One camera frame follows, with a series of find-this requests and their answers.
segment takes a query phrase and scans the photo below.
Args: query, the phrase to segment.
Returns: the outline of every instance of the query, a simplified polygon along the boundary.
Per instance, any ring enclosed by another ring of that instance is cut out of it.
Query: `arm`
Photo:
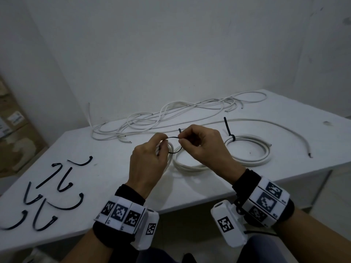
[[[245,172],[246,168],[231,157],[217,130],[191,125],[178,137],[194,159],[232,185]],[[299,262],[351,262],[351,242],[298,208],[274,230]]]
[[[135,147],[130,158],[129,179],[125,185],[117,190],[116,196],[129,199],[140,205],[144,204],[145,199],[160,180],[167,166],[169,150],[166,138],[165,134],[156,133],[150,141]],[[156,146],[160,141],[162,142],[159,155],[156,155]],[[125,252],[128,249],[126,246],[131,246],[130,243],[134,240],[134,235],[117,231],[99,222],[94,223],[93,229],[84,235],[62,263],[107,263],[114,249]]]

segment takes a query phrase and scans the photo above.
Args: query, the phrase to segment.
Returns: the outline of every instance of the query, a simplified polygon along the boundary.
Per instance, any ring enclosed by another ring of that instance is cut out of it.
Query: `table top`
[[[235,121],[229,122],[232,134],[256,135],[272,144],[272,159],[265,165],[252,167],[260,175],[273,181],[288,181],[303,175],[334,168],[351,162],[351,120],[302,104],[298,101],[260,90],[267,94],[267,99],[258,103],[245,103],[243,109],[237,109],[220,114],[212,118],[197,121],[205,124],[214,121],[235,118],[265,119],[293,129],[304,136],[311,145],[313,158],[309,158],[304,143],[291,132],[265,122]],[[244,100],[261,98],[260,94],[245,94]],[[202,118],[214,110],[194,108],[166,123],[181,123],[191,119]],[[103,126],[103,129],[115,129],[124,120],[118,120]],[[179,124],[176,127],[161,129],[184,129],[190,123]],[[209,124],[208,127],[220,131],[223,139],[228,133],[224,123]],[[25,221],[13,230],[0,231],[0,252],[22,249],[42,243],[48,243],[86,232],[93,225],[93,219],[100,212],[108,198],[117,188],[125,183],[129,173],[129,157],[135,146],[149,140],[150,134],[140,134],[128,137],[132,144],[118,140],[97,141],[90,137],[91,128],[81,128],[64,133],[45,154],[41,156],[24,173],[5,194],[0,197],[0,226],[9,227],[20,221],[22,211],[28,210]],[[168,136],[177,136],[178,131],[168,132]],[[176,139],[169,140],[175,147]],[[257,157],[263,153],[262,149],[251,142],[237,141],[229,144],[229,151],[242,157]],[[84,163],[93,156],[86,166],[76,166],[67,159]],[[179,162],[196,165],[197,162],[186,152],[178,157]],[[44,181],[58,167],[51,167],[52,163],[62,163],[62,170],[39,189],[35,186]],[[57,185],[69,169],[69,173],[62,187],[72,182],[74,185],[60,193]],[[32,228],[33,219],[42,200],[32,205],[23,203],[24,193],[29,181],[32,182],[28,200],[33,200],[42,194],[47,201],[59,207],[71,207],[80,200],[79,193],[84,194],[83,203],[73,210],[58,210],[45,204],[38,219],[37,227],[46,225],[52,216],[58,219],[49,228],[41,232]],[[177,210],[199,203],[208,202],[233,194],[231,185],[217,177],[211,171],[192,175],[178,172],[171,164],[163,174],[161,180],[152,190],[146,205],[159,213]]]

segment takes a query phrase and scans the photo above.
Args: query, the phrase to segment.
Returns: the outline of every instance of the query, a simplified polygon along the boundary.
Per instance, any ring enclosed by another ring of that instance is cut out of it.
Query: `floor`
[[[340,168],[334,171],[310,212],[316,219],[349,240],[351,240],[350,188],[351,168]],[[219,201],[160,215],[152,246],[165,250],[178,262],[187,252],[192,253],[198,263],[236,262],[241,248],[233,249],[226,244],[210,214],[210,209]],[[297,262],[279,238],[271,238],[289,263]],[[60,260],[79,239],[78,236],[73,237],[46,244],[40,249]]]

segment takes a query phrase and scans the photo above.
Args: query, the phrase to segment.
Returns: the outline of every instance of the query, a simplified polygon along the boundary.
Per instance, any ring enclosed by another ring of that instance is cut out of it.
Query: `black and white square code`
[[[135,211],[130,210],[124,224],[135,227],[139,221],[141,214]]]
[[[115,203],[112,201],[108,201],[107,204],[105,205],[105,207],[103,208],[103,211],[101,212],[101,214],[104,214],[106,216],[108,216],[111,212],[111,210],[113,209]]]
[[[269,193],[271,193],[272,195],[274,195],[277,199],[280,198],[280,196],[282,195],[283,190],[276,186],[275,184],[269,182],[267,187],[266,187],[266,191],[268,191]]]
[[[263,192],[256,203],[266,211],[271,212],[276,205],[277,200],[272,198],[269,194]]]
[[[227,232],[234,229],[233,225],[231,224],[227,216],[217,221],[219,226],[222,228],[223,232]]]
[[[265,218],[267,218],[267,214],[255,206],[253,206],[248,212],[259,222],[263,222]]]
[[[122,206],[120,204],[117,204],[114,211],[111,214],[111,218],[122,222],[124,219],[124,216],[126,215],[128,211],[128,208],[125,206]]]
[[[149,223],[147,229],[146,229],[146,234],[145,235],[153,235],[155,232],[156,224],[155,223]]]

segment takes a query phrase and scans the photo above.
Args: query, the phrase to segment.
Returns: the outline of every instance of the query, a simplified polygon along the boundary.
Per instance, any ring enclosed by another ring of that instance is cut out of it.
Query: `black shoe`
[[[187,253],[183,256],[182,263],[196,263],[196,260],[192,254]]]

